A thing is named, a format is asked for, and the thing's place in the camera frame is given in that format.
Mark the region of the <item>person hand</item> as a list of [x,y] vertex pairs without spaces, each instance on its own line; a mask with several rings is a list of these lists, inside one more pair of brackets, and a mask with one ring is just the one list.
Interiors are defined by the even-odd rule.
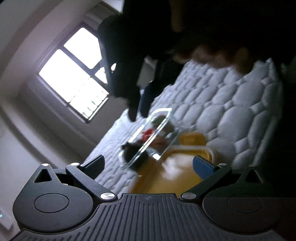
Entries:
[[194,60],[197,63],[208,64],[216,69],[233,67],[242,74],[249,73],[256,62],[255,58],[245,48],[217,50],[203,45],[198,46],[191,53],[176,53],[173,60],[180,64]]

